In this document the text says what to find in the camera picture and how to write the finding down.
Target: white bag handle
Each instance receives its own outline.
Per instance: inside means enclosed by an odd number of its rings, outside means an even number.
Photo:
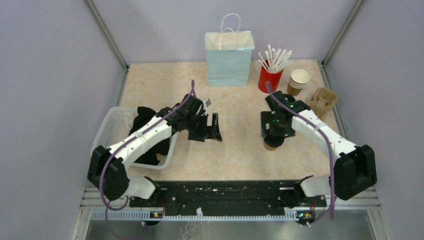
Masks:
[[[240,30],[240,26],[242,25],[242,18],[238,14],[236,14],[236,13],[228,13],[222,19],[222,22],[221,22],[221,33],[225,31],[225,30],[223,31],[223,26],[224,26],[225,18],[228,17],[228,16],[230,16],[230,15],[236,15],[238,17],[238,28],[237,28],[237,32]]]
[[[237,41],[237,35],[234,32],[234,30],[231,27],[226,27],[224,29],[224,31],[221,32],[221,37],[219,38],[219,50],[221,50],[221,42],[223,41],[223,34],[224,34],[225,30],[227,30],[227,29],[231,30],[231,32],[235,35],[235,44],[239,45],[239,42]]]

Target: gray wall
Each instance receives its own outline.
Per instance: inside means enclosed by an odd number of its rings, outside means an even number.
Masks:
[[[69,239],[123,72],[81,0],[2,1],[0,33],[0,239]]]
[[[205,33],[228,13],[241,16],[256,49],[293,50],[295,59],[324,59],[356,0],[94,0],[129,63],[205,61]],[[227,18],[236,30],[238,18]]]
[[[367,1],[330,63],[349,131],[375,151],[395,239],[424,227],[424,1]]]

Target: red cup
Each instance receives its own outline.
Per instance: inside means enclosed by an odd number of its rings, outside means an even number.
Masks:
[[[277,91],[278,84],[280,83],[281,75],[283,74],[283,70],[277,72],[277,73],[269,73],[263,66],[260,70],[260,76],[259,76],[259,83],[257,84],[257,87],[259,90],[261,90],[264,93],[268,93],[267,90],[267,82],[271,83],[272,92]]]

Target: paper cup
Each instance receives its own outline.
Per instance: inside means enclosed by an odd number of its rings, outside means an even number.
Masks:
[[[303,69],[295,69],[290,74],[288,80],[287,93],[292,96],[297,96],[301,93],[302,89],[309,82],[309,73]]]

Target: table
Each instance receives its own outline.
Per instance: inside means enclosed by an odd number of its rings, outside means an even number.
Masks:
[[[284,69],[278,89],[286,93],[291,71],[304,69],[310,82],[296,96],[308,103],[314,91],[324,87],[315,59],[293,60]],[[134,63],[130,66],[122,107],[145,106],[158,111],[182,101],[195,80],[197,97],[209,98],[209,113],[219,114],[223,142],[187,140],[178,135],[169,165],[162,170],[130,167],[128,175],[148,176],[155,181],[280,180],[301,179],[330,172],[329,160],[307,138],[287,138],[276,150],[267,150],[261,136],[261,111],[269,111],[268,94],[258,89],[260,63],[250,65],[248,86],[209,87],[206,62]],[[324,121],[339,132],[334,113]]]

